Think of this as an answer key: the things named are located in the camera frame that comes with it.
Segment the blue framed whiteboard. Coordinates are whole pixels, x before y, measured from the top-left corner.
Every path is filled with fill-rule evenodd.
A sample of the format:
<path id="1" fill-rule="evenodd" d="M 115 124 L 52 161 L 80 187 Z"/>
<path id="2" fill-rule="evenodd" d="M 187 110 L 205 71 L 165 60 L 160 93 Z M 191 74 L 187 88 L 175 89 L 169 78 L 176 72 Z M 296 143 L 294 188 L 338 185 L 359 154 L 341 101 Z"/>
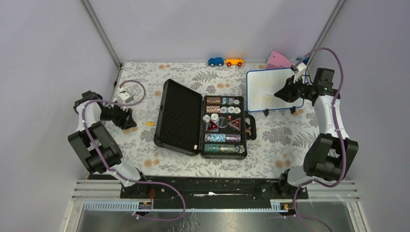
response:
<path id="1" fill-rule="evenodd" d="M 253 70 L 246 74 L 246 100 L 249 112 L 268 110 L 280 110 L 300 108 L 304 105 L 304 99 L 298 99 L 292 103 L 285 102 L 277 97 L 265 96 L 276 93 L 284 87 L 287 78 L 293 75 L 290 68 L 272 70 Z"/>

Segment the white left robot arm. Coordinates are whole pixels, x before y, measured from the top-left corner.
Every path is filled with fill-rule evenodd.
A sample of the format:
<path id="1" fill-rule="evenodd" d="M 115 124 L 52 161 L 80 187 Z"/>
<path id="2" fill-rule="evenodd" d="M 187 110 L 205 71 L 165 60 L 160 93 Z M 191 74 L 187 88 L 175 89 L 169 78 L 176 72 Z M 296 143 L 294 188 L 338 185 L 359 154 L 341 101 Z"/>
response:
<path id="1" fill-rule="evenodd" d="M 111 104 L 93 91 L 82 93 L 75 101 L 78 127 L 68 136 L 68 142 L 81 163 L 91 174 L 107 174 L 119 180 L 124 187 L 132 186 L 139 199 L 149 195 L 150 186 L 141 180 L 141 172 L 124 160 L 122 151 L 104 125 L 111 121 L 122 130 L 135 128 L 132 109 Z"/>

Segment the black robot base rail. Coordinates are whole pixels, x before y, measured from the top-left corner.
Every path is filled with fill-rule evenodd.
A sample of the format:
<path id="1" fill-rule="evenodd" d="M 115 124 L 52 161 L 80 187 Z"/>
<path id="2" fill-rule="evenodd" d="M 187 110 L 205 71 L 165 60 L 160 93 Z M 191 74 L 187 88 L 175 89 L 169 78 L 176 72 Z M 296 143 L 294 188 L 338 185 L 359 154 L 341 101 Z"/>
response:
<path id="1" fill-rule="evenodd" d="M 268 209 L 272 201 L 308 199 L 283 179 L 220 177 L 146 177 L 146 184 L 123 187 L 122 199 L 145 199 L 154 209 Z"/>

